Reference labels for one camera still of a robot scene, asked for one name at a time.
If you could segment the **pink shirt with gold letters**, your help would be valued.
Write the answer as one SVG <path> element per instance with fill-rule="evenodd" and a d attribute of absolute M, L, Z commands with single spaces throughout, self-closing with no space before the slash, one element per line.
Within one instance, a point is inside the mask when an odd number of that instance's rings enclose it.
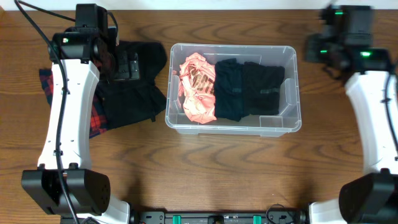
<path fill-rule="evenodd" d="M 185 97 L 182 108 L 190 121 L 206 124 L 216 120 L 215 78 L 215 66 L 199 53 L 180 65 L 178 94 Z"/>

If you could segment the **black shirt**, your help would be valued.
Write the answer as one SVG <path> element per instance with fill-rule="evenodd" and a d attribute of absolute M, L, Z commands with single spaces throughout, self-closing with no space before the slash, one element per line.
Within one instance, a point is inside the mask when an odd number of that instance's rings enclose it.
<path fill-rule="evenodd" d="M 284 67 L 245 62 L 243 65 L 244 114 L 278 115 L 280 87 L 284 81 L 284 75 Z"/>

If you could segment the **dark navy shirt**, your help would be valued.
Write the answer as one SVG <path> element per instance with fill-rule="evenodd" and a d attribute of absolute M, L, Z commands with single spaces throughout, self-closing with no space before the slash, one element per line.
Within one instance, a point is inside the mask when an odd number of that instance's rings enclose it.
<path fill-rule="evenodd" d="M 236 58 L 230 58 L 217 62 L 215 72 L 215 116 L 240 121 L 244 116 L 243 65 L 238 63 Z"/>

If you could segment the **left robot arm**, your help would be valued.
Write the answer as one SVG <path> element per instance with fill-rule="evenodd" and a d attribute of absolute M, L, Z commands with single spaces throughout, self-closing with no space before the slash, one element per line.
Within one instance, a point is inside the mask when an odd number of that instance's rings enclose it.
<path fill-rule="evenodd" d="M 21 185 L 48 215 L 62 223 L 139 223 L 131 205 L 111 194 L 107 175 L 91 168 L 90 124 L 101 77 L 115 71 L 118 26 L 96 4 L 78 4 L 74 26 L 46 40 L 52 61 L 53 97 L 44 148 Z"/>

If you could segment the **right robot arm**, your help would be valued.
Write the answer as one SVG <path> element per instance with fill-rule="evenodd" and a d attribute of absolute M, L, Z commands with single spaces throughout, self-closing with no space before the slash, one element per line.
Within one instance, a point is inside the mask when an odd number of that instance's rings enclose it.
<path fill-rule="evenodd" d="M 330 3 L 320 12 L 323 31 L 305 44 L 306 61 L 340 72 L 363 149 L 363 176 L 338 198 L 310 204 L 309 223 L 397 222 L 397 64 L 373 46 L 373 17 L 371 6 Z"/>

